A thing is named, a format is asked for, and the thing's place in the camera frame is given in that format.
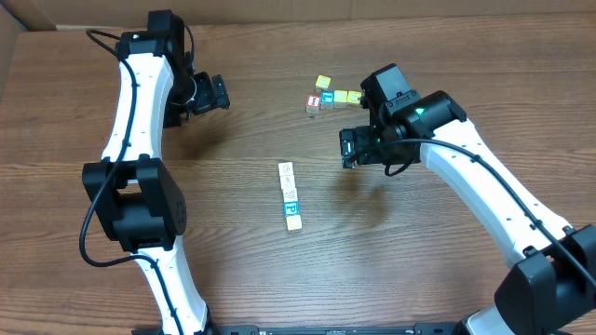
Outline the white block green side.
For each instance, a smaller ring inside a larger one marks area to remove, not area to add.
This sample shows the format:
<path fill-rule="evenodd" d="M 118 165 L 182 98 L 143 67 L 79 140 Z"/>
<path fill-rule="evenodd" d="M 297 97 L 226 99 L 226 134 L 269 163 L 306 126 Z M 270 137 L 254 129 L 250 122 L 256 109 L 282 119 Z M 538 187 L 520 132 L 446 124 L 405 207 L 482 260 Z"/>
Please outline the white block green side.
<path fill-rule="evenodd" d="M 282 162 L 278 164 L 278 175 L 280 177 L 293 176 L 293 164 L 292 162 Z"/>

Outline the white block red side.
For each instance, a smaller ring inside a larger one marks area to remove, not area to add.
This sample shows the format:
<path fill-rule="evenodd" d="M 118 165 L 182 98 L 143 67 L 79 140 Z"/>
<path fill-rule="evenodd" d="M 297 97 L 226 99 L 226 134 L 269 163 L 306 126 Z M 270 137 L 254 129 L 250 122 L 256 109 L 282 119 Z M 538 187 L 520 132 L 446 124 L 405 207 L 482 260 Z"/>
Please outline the white block red side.
<path fill-rule="evenodd" d="M 280 186 L 282 190 L 295 189 L 295 178 L 293 175 L 285 175 L 280 177 Z"/>

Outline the white letter W block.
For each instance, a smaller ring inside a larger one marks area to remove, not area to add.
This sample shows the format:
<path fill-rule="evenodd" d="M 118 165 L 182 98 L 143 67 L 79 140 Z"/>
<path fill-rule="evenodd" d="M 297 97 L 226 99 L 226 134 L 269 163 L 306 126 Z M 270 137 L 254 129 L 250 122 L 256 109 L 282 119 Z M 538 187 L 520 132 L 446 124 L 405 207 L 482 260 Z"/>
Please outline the white letter W block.
<path fill-rule="evenodd" d="M 297 202 L 298 201 L 298 195 L 297 195 L 297 189 L 296 188 L 283 189 L 282 190 L 282 194 L 283 194 L 283 202 L 284 203 L 290 203 L 290 202 Z"/>

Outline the blue letter P block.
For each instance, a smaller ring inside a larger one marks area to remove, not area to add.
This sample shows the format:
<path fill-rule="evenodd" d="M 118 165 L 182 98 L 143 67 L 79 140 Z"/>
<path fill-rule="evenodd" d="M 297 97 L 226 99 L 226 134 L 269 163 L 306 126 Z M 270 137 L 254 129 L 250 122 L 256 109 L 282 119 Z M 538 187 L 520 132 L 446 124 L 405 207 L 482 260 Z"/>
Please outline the blue letter P block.
<path fill-rule="evenodd" d="M 300 214 L 300 207 L 297 201 L 285 202 L 283 204 L 283 212 L 285 217 L 296 216 Z"/>

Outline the lone yellow block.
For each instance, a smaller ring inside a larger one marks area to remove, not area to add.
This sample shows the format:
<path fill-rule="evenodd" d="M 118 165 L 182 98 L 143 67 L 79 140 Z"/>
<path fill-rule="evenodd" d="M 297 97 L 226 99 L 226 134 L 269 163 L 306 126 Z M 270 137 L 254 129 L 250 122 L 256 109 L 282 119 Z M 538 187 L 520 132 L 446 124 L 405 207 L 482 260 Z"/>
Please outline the lone yellow block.
<path fill-rule="evenodd" d="M 287 230 L 290 233 L 298 233 L 303 229 L 302 218 L 300 215 L 292 215 L 285 218 Z"/>

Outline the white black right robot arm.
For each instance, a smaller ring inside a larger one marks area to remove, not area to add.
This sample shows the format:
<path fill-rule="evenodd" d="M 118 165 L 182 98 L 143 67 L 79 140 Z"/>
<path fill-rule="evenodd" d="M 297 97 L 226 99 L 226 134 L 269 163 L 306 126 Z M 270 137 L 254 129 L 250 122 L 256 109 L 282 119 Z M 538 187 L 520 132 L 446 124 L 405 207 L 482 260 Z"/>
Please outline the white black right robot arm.
<path fill-rule="evenodd" d="M 446 92 L 425 97 L 391 63 L 360 87 L 367 126 L 344 128 L 344 168 L 381 164 L 393 177 L 422 164 L 479 220 L 509 272 L 491 306 L 443 329 L 451 334 L 560 334 L 595 309 L 595 228 L 575 229 L 498 160 Z"/>

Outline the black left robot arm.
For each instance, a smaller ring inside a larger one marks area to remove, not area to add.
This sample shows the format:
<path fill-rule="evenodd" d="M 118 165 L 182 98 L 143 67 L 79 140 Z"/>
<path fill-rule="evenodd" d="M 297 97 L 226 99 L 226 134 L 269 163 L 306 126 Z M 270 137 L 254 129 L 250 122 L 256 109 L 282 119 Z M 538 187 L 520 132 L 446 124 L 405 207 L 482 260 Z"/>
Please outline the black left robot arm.
<path fill-rule="evenodd" d="M 115 122 L 97 163 L 84 165 L 90 200 L 79 236 L 88 264 L 136 262 L 161 314 L 157 334 L 217 334 L 183 250 L 187 207 L 163 162 L 165 129 L 191 115 L 226 109 L 220 75 L 198 73 L 192 33 L 171 10 L 149 12 L 143 31 L 124 32 L 110 53 L 118 61 Z"/>

